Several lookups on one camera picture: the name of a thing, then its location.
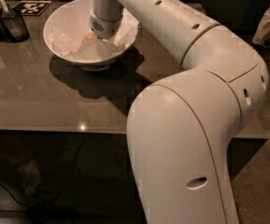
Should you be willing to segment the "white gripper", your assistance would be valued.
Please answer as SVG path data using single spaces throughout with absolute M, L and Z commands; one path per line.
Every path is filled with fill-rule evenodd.
M 113 37 L 119 30 L 121 26 L 122 19 L 117 21 L 106 21 L 98 18 L 97 15 L 91 11 L 90 12 L 90 28 L 98 36 L 109 39 Z

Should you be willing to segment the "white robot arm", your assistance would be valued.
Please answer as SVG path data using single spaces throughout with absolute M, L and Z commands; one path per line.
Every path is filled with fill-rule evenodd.
M 146 87 L 127 119 L 127 145 L 148 224 L 239 224 L 227 149 L 263 105 L 258 52 L 178 0 L 94 0 L 99 35 L 127 9 L 182 66 Z

